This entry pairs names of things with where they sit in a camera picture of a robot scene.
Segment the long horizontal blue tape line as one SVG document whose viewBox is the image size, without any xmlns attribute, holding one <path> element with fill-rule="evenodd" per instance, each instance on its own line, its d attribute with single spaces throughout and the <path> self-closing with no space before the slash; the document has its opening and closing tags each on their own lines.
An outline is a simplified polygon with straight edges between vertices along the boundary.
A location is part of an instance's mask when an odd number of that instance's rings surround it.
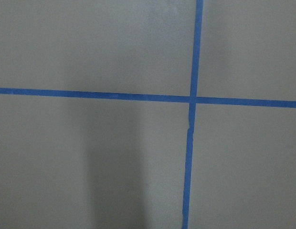
<svg viewBox="0 0 296 229">
<path fill-rule="evenodd" d="M 188 103 L 188 104 L 196 103 L 196 104 L 296 108 L 296 101 L 218 98 L 218 97 L 191 97 L 191 96 L 157 95 L 157 94 L 124 94 L 124 93 L 2 88 L 2 87 L 0 87 L 0 94 L 168 102 L 168 103 Z"/>
</svg>

